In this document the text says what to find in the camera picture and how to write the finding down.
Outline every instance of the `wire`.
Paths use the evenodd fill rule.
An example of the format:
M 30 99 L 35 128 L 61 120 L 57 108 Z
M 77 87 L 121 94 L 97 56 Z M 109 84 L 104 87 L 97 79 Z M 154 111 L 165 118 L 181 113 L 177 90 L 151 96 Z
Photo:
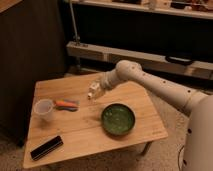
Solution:
M 181 168 L 180 168 L 180 154 L 181 154 L 181 151 L 184 149 L 184 145 L 180 148 L 180 150 L 178 151 L 178 169 L 179 171 L 181 171 Z

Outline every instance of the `cup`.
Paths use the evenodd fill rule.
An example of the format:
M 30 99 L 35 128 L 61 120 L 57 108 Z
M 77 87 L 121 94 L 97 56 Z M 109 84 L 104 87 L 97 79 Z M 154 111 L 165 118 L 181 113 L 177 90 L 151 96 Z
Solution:
M 54 103 L 51 99 L 42 99 L 34 105 L 34 112 L 42 120 L 50 122 L 53 119 Z

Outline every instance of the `floor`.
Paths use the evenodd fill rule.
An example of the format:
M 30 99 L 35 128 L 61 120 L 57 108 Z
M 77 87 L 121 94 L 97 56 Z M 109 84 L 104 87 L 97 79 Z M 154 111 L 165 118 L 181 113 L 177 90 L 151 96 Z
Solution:
M 178 171 L 178 152 L 185 142 L 188 118 L 152 93 L 148 94 L 163 120 L 169 137 L 155 141 L 146 156 L 140 155 L 144 147 L 144 144 L 141 144 L 28 171 Z M 0 134 L 0 170 L 26 171 L 22 168 L 23 154 L 24 147 L 16 147 Z

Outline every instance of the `wooden table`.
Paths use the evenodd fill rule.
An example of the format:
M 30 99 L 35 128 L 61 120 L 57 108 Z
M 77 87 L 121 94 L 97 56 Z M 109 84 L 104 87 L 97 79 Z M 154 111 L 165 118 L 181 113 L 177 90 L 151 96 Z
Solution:
M 68 112 L 54 109 L 54 120 L 50 123 L 42 121 L 32 110 L 24 168 L 151 142 L 168 136 L 146 90 L 136 83 L 119 85 L 96 101 L 88 100 L 89 85 L 99 76 L 100 74 L 91 74 L 37 82 L 33 104 L 44 98 L 71 99 L 79 101 L 79 110 Z M 135 113 L 135 126 L 125 136 L 109 136 L 101 127 L 101 112 L 112 103 L 123 103 Z M 62 137 L 64 145 L 40 160 L 33 161 L 30 151 L 57 135 Z

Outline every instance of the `table leg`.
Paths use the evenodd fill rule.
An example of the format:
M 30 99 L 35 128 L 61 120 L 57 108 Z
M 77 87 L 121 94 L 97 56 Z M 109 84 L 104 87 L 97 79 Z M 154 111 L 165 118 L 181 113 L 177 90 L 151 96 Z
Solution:
M 142 156 L 145 156 L 147 154 L 147 152 L 149 151 L 150 146 L 152 145 L 152 142 L 153 141 L 150 141 L 150 142 L 146 143 L 143 151 L 141 152 Z
M 45 166 L 49 171 L 58 171 L 60 169 L 60 163 L 49 164 Z

